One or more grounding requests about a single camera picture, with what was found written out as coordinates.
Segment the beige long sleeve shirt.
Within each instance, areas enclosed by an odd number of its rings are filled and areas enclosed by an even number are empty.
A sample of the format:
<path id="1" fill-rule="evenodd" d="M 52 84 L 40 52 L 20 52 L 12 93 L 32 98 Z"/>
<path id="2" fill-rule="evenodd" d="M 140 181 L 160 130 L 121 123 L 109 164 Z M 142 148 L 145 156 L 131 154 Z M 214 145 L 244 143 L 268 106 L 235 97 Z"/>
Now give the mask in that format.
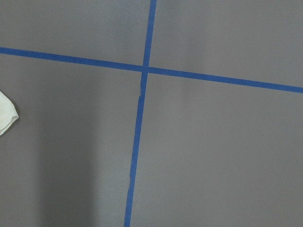
<path id="1" fill-rule="evenodd" d="M 18 118 L 19 115 L 11 100 L 0 92 L 0 134 L 4 134 Z"/>

